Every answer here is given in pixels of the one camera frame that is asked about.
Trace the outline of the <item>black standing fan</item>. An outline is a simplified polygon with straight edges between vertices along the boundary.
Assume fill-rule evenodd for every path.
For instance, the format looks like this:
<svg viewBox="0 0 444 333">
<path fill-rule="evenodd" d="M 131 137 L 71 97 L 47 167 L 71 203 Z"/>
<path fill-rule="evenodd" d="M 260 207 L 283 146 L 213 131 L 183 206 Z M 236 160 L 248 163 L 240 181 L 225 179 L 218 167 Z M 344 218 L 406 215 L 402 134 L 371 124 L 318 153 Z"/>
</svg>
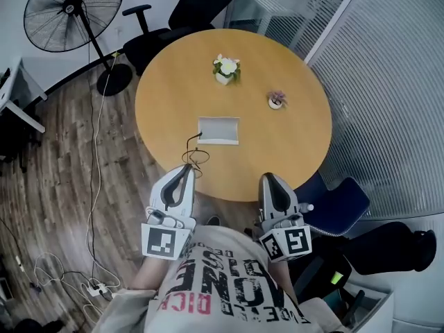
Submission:
<svg viewBox="0 0 444 333">
<path fill-rule="evenodd" d="M 117 15 L 123 0 L 28 0 L 24 31 L 39 50 L 50 53 L 73 51 L 91 44 L 105 71 L 96 88 L 103 96 L 114 96 L 127 88 L 133 73 L 128 65 L 109 64 L 97 42 Z"/>
</svg>

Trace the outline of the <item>white cabinet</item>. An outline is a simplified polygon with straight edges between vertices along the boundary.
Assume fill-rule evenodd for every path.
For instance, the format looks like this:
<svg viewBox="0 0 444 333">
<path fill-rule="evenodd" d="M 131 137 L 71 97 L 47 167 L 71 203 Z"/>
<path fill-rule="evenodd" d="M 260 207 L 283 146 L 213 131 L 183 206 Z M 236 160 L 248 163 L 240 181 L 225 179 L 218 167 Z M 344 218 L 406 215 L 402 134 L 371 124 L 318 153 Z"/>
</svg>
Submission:
<svg viewBox="0 0 444 333">
<path fill-rule="evenodd" d="M 364 293 L 362 301 L 351 318 L 352 333 L 392 333 L 394 294 L 392 291 L 363 287 L 356 282 L 347 282 L 344 289 L 352 296 Z"/>
</svg>

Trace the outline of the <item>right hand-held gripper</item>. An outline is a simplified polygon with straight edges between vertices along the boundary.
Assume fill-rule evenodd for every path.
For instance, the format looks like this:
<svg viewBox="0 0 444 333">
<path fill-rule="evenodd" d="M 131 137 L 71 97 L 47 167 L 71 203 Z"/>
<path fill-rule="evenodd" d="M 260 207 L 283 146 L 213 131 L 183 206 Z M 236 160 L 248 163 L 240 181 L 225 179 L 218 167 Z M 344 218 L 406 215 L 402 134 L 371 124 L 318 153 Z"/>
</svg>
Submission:
<svg viewBox="0 0 444 333">
<path fill-rule="evenodd" d="M 263 220 L 259 242 L 270 262 L 289 261 L 312 252 L 309 226 L 302 214 L 296 214 L 296 193 L 281 177 L 270 172 L 261 176 L 259 204 Z"/>
</svg>

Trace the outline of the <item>person's printed beige shirt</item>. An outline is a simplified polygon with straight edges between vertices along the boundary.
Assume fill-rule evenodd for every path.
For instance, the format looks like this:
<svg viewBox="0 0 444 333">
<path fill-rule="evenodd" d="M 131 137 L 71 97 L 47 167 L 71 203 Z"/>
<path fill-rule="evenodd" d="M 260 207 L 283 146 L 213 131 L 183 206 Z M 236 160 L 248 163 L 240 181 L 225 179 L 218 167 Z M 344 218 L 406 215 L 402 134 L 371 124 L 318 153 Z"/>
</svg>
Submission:
<svg viewBox="0 0 444 333">
<path fill-rule="evenodd" d="M 350 333 L 324 300 L 295 303 L 271 264 L 245 234 L 198 226 L 160 288 L 120 290 L 92 333 Z"/>
</svg>

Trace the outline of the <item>person's left forearm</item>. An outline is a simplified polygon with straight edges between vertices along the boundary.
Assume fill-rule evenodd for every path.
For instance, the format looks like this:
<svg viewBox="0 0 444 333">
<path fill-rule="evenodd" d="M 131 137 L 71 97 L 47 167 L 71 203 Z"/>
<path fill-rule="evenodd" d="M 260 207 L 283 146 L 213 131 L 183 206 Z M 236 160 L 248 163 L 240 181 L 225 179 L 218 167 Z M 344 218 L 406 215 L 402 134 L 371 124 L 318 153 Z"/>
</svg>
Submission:
<svg viewBox="0 0 444 333">
<path fill-rule="evenodd" d="M 171 265 L 171 261 L 156 257 L 145 257 L 135 278 L 129 285 L 132 290 L 157 291 Z"/>
</svg>

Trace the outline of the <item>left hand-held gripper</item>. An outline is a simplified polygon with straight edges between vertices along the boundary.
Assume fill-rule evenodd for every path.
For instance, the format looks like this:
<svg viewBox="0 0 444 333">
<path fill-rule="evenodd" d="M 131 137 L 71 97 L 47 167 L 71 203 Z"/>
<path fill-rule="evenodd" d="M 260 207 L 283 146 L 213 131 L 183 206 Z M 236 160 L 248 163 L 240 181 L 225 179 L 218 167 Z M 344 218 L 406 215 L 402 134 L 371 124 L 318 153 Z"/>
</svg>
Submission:
<svg viewBox="0 0 444 333">
<path fill-rule="evenodd" d="M 162 176 L 151 190 L 142 223 L 142 254 L 166 260 L 181 257 L 194 235 L 195 171 L 188 164 Z"/>
</svg>

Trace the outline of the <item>blue chair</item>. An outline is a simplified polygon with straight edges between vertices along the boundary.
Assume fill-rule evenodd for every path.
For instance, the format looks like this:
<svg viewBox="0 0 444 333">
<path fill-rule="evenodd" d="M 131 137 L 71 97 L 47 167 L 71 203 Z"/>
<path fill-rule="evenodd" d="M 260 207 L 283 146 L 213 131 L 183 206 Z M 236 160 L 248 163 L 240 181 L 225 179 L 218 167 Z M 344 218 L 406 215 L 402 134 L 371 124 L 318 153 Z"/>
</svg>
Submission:
<svg viewBox="0 0 444 333">
<path fill-rule="evenodd" d="M 355 179 L 347 177 L 328 189 L 320 173 L 294 190 L 300 203 L 314 208 L 303 215 L 316 232 L 332 237 L 344 235 L 367 211 L 370 200 Z"/>
</svg>

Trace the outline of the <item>small purple potted plant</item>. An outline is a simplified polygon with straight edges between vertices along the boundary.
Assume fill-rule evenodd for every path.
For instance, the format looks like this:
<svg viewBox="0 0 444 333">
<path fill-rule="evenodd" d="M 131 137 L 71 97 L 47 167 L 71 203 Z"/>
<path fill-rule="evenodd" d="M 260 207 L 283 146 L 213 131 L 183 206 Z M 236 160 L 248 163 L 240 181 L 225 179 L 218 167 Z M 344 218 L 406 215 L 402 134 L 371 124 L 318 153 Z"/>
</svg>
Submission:
<svg viewBox="0 0 444 333">
<path fill-rule="evenodd" d="M 273 90 L 267 93 L 268 105 L 274 110 L 285 108 L 287 106 L 286 94 L 280 90 Z"/>
</svg>

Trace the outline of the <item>black mesh office chair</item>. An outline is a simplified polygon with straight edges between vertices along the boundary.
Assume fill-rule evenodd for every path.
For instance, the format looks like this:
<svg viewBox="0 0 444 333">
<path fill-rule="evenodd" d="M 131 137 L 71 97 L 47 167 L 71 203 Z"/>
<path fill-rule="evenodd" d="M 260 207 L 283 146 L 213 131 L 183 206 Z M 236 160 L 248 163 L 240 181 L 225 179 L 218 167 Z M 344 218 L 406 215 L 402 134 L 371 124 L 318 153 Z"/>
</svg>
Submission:
<svg viewBox="0 0 444 333">
<path fill-rule="evenodd" d="M 411 229 L 406 223 L 389 221 L 354 238 L 317 236 L 312 253 L 290 265 L 299 302 L 320 298 L 349 327 L 364 293 L 356 296 L 344 286 L 356 282 L 363 287 L 386 289 L 394 294 L 393 328 L 428 325 L 436 320 L 441 289 L 435 289 L 439 255 L 433 230 Z M 330 280 L 338 271 L 338 284 Z"/>
</svg>

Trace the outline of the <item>white flower potted plant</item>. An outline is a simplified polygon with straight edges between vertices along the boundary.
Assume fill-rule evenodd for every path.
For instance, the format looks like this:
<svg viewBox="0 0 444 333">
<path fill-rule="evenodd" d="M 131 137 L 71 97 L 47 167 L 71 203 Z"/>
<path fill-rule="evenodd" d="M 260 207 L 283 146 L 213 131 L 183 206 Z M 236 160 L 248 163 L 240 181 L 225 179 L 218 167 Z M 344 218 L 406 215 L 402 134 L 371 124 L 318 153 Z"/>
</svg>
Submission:
<svg viewBox="0 0 444 333">
<path fill-rule="evenodd" d="M 218 54 L 213 61 L 213 74 L 215 79 L 222 85 L 236 83 L 241 75 L 240 61 Z"/>
</svg>

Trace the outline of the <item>black office chair with headrest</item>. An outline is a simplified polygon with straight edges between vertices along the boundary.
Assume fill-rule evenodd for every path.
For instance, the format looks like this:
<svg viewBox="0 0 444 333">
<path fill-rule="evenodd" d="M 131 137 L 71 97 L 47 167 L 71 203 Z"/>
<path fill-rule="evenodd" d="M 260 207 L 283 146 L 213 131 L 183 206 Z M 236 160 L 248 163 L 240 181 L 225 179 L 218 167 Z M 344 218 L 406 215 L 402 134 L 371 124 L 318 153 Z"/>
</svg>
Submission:
<svg viewBox="0 0 444 333">
<path fill-rule="evenodd" d="M 179 0 L 169 18 L 167 28 L 149 31 L 144 11 L 151 5 L 144 4 L 122 12 L 128 16 L 135 14 L 142 34 L 126 42 L 123 46 L 128 61 L 141 76 L 149 62 L 167 45 L 180 38 L 213 29 L 212 21 L 232 0 Z"/>
</svg>

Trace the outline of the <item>white case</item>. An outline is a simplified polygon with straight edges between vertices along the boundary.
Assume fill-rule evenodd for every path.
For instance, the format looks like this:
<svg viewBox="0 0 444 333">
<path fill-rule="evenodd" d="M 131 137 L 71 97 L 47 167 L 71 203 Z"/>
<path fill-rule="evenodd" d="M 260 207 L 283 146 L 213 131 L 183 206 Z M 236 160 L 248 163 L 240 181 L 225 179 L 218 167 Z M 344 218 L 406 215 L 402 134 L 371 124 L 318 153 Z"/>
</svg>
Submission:
<svg viewBox="0 0 444 333">
<path fill-rule="evenodd" d="M 239 117 L 200 117 L 198 143 L 237 146 L 239 120 Z"/>
</svg>

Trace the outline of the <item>person's right forearm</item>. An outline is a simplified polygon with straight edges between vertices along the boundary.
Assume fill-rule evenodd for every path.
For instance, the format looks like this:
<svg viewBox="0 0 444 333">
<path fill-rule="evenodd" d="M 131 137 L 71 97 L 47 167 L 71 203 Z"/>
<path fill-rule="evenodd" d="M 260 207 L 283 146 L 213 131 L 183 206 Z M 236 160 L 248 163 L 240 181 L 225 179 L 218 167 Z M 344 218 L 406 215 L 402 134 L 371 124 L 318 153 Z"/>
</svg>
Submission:
<svg viewBox="0 0 444 333">
<path fill-rule="evenodd" d="M 291 276 L 287 262 L 272 263 L 270 271 L 273 273 L 274 280 L 284 289 L 289 297 L 297 303 L 297 297 L 291 283 Z"/>
</svg>

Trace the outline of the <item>black chair beside white desk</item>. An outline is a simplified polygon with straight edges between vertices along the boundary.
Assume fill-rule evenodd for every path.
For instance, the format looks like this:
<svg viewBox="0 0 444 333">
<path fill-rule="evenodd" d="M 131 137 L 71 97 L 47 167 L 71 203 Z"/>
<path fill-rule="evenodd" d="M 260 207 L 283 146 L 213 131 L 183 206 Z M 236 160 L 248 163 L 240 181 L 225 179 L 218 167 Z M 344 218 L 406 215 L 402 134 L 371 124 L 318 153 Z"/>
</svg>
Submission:
<svg viewBox="0 0 444 333">
<path fill-rule="evenodd" d="M 41 146 L 41 140 L 33 127 L 9 109 L 0 112 L 0 164 L 19 159 L 22 173 L 26 173 L 24 154 L 26 147 Z"/>
</svg>

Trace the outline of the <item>white desk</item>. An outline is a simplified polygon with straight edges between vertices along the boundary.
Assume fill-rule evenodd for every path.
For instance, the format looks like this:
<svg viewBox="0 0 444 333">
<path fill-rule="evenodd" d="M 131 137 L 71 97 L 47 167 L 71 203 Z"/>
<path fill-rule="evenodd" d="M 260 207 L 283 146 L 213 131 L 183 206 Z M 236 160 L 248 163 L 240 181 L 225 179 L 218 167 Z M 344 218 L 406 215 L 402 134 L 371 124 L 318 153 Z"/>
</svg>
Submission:
<svg viewBox="0 0 444 333">
<path fill-rule="evenodd" d="M 12 59 L 9 70 L 10 75 L 0 88 L 0 112 L 5 109 L 9 110 L 36 131 L 44 134 L 46 128 L 39 121 L 27 114 L 23 108 L 16 105 L 14 100 L 19 98 L 22 94 L 25 94 L 32 97 L 32 101 L 37 98 L 46 101 L 48 95 L 26 70 L 21 56 Z"/>
</svg>

